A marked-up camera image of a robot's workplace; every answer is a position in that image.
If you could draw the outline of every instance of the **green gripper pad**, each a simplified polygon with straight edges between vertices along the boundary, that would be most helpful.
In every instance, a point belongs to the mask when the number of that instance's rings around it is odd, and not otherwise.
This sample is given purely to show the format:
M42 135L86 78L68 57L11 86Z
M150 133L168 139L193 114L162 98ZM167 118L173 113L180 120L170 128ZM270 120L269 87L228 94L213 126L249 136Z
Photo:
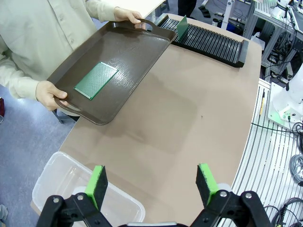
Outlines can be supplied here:
M219 190L208 164L203 163L198 165L196 184L200 192L203 205L206 207L211 201L212 196Z
M101 210L108 181L104 166L95 166L85 193L91 198L93 204L98 210Z

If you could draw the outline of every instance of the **hand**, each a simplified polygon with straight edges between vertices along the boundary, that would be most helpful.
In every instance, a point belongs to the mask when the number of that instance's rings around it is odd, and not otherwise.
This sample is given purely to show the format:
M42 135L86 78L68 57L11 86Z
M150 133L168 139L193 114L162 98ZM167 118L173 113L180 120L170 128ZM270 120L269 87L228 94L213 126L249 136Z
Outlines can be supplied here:
M55 97L66 98L67 93L60 91L49 81L40 81L36 88L36 98L42 103L48 110L52 111L59 108L58 104L55 102ZM61 101L63 105L68 105L66 101Z
M114 9L114 15L115 15L116 21L129 20L134 25L140 24L141 21L138 19L142 19L142 16L139 12L130 11L130 10L123 9L120 7L116 7Z

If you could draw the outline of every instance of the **clear plastic container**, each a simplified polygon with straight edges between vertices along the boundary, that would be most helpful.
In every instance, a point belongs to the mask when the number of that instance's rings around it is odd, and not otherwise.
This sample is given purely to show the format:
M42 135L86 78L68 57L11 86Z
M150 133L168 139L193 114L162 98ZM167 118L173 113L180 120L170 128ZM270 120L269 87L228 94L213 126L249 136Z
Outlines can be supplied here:
M44 167L33 189L33 202L42 211L46 199L60 195L64 199L72 194L84 192L92 171L62 153L54 153ZM129 222L142 222L144 206L110 182L101 208L109 223L116 227ZM84 222L75 222L74 227L85 227Z

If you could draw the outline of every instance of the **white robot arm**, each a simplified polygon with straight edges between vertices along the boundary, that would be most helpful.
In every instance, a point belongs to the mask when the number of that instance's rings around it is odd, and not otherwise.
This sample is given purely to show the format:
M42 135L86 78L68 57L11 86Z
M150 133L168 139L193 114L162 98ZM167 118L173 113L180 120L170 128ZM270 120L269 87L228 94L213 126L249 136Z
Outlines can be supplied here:
M303 116L303 64L295 77L273 98L273 106L281 120L291 123L302 121Z

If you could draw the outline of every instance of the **brown tray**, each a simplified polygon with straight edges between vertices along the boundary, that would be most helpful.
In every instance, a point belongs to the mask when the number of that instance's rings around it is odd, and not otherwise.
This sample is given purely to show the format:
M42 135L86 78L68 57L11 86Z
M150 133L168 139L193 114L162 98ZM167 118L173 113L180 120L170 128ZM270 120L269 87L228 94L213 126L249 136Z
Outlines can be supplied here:
M176 33L157 27L152 31L135 29L129 21L108 22L78 47L48 78L66 91L65 99L75 109L56 103L67 111L79 114L89 121L104 125L113 120L143 77L169 46ZM98 63L104 62L119 72L89 100L74 87Z

